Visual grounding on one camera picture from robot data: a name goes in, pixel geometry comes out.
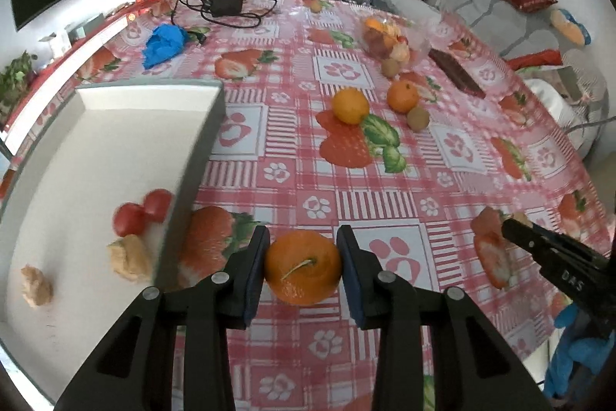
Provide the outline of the red cherry tomato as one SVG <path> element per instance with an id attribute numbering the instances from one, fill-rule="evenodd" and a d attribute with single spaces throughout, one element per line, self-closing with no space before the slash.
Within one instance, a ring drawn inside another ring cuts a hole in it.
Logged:
<path id="1" fill-rule="evenodd" d="M 146 218 L 141 205 L 126 202 L 118 206 L 113 216 L 113 230 L 119 237 L 141 236 L 145 232 Z"/>
<path id="2" fill-rule="evenodd" d="M 143 199 L 143 211 L 147 219 L 154 223 L 163 223 L 167 217 L 173 194 L 166 189 L 155 189 Z"/>

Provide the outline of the yellow blue plush toy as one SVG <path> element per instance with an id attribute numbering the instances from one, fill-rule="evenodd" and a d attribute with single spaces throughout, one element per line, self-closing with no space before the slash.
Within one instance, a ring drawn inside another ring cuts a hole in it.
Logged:
<path id="1" fill-rule="evenodd" d="M 578 46 L 588 46 L 592 37 L 587 28 L 575 20 L 566 9 L 553 9 L 550 12 L 551 25 L 560 32 L 567 40 Z"/>

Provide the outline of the red patterned tablecloth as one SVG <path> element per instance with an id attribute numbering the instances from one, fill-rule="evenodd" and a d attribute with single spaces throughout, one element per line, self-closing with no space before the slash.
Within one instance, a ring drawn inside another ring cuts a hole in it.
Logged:
<path id="1" fill-rule="evenodd" d="M 273 237 L 314 230 L 330 239 L 353 228 L 382 267 L 415 287 L 466 290 L 520 358 L 552 333 L 554 288 L 531 257 L 487 235 L 485 209 L 521 213 L 607 252 L 603 206 L 574 146 L 507 62 L 457 19 L 420 27 L 484 90 L 462 93 L 429 55 L 403 73 L 430 123 L 419 133 L 387 105 L 392 84 L 359 44 L 373 9 L 307 0 L 252 0 L 256 28 L 207 23 L 163 1 L 127 24 L 72 70 L 17 153 L 18 169 L 45 124 L 79 87 L 131 79 L 214 80 L 224 114 L 179 246 L 177 285 L 220 270 L 256 226 Z M 184 28 L 184 51 L 145 70 L 143 54 L 163 24 Z M 332 98 L 355 87 L 370 113 L 339 121 Z"/>

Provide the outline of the red smartphone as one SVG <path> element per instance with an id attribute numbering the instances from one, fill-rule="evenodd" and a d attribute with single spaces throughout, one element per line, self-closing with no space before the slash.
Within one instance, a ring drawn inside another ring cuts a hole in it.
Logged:
<path id="1" fill-rule="evenodd" d="M 479 99 L 485 98 L 484 90 L 475 82 L 454 56 L 448 52 L 440 51 L 435 48 L 431 48 L 428 55 L 459 91 Z"/>

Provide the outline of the clear glass fruit bowl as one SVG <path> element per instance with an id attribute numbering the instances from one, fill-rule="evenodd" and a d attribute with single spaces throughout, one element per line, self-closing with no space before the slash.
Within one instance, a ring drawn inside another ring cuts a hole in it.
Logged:
<path id="1" fill-rule="evenodd" d="M 411 22 L 371 15 L 358 23 L 359 44 L 371 57 L 395 60 L 410 69 L 428 55 L 430 44 L 423 30 Z"/>

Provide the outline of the beige husk fruit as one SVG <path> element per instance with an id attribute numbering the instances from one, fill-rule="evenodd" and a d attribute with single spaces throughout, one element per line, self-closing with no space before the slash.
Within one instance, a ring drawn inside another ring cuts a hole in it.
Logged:
<path id="1" fill-rule="evenodd" d="M 37 267 L 25 265 L 21 269 L 23 297 L 32 308 L 49 305 L 52 301 L 52 285 Z"/>
<path id="2" fill-rule="evenodd" d="M 126 235 L 107 245 L 107 251 L 114 273 L 131 282 L 144 282 L 144 280 L 151 279 L 151 256 L 139 236 Z"/>

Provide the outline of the white tray box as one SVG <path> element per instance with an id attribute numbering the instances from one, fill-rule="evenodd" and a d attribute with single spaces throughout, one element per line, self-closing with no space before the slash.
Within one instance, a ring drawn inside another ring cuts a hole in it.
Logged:
<path id="1" fill-rule="evenodd" d="M 1 343 L 48 401 L 145 287 L 176 287 L 179 246 L 225 113 L 214 80 L 89 84 L 28 150 L 1 207 Z M 110 266 L 114 212 L 155 189 L 171 192 L 172 205 L 144 236 L 151 279 L 131 282 Z M 51 283 L 49 305 L 24 299 L 25 265 Z"/>

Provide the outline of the orange tangerine with stem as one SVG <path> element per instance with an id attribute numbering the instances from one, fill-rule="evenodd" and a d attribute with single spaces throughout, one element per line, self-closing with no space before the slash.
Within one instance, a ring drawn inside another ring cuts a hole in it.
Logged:
<path id="1" fill-rule="evenodd" d="M 265 280 L 282 302 L 298 307 L 316 305 L 337 289 L 341 259 L 330 239 L 314 230 L 292 230 L 269 246 Z"/>

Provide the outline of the black power adapter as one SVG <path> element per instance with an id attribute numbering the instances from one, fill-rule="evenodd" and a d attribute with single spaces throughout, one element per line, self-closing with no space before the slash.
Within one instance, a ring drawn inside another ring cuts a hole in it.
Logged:
<path id="1" fill-rule="evenodd" d="M 209 0 L 209 12 L 215 18 L 241 15 L 243 0 Z"/>

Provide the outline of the brown round longan fruit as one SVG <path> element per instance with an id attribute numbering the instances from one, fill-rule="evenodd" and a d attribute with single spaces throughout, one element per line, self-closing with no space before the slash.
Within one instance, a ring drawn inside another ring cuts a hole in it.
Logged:
<path id="1" fill-rule="evenodd" d="M 428 127 L 430 115 L 426 109 L 418 105 L 407 113 L 406 120 L 408 127 L 415 133 L 419 133 Z"/>

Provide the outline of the blue glove on table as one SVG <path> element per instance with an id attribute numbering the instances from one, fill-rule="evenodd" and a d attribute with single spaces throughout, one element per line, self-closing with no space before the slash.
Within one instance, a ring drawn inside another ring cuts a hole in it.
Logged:
<path id="1" fill-rule="evenodd" d="M 172 24 L 158 26 L 142 51 L 144 69 L 149 70 L 181 54 L 189 40 L 188 32 L 182 27 Z"/>

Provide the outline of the grey sofa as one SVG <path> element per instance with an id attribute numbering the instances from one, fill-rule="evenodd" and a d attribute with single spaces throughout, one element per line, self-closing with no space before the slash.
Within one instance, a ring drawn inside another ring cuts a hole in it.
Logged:
<path id="1" fill-rule="evenodd" d="M 571 43 L 551 25 L 550 12 L 557 9 L 553 6 L 525 13 L 504 0 L 373 0 L 373 5 L 417 22 L 451 13 L 502 59 L 557 50 L 566 65 L 582 68 L 592 64 L 584 46 Z"/>

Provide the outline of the large orange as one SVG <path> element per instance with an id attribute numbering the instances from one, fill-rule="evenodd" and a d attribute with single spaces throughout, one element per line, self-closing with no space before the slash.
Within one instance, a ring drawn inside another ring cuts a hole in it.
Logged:
<path id="1" fill-rule="evenodd" d="M 343 123 L 359 125 L 370 113 L 370 105 L 361 91 L 347 87 L 333 96 L 332 112 Z"/>

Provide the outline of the potted green plant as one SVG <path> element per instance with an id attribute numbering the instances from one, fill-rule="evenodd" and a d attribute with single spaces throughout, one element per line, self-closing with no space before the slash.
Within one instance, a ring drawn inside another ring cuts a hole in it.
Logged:
<path id="1" fill-rule="evenodd" d="M 1 72 L 1 112 L 9 114 L 25 97 L 37 76 L 33 63 L 38 55 L 24 51 Z"/>

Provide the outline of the small tangerine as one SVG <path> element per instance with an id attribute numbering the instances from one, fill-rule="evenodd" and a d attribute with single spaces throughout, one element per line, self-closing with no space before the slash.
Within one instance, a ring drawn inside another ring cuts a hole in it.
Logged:
<path id="1" fill-rule="evenodd" d="M 420 102 L 415 85 L 408 80 L 393 81 L 386 94 L 387 105 L 398 114 L 407 114 Z"/>

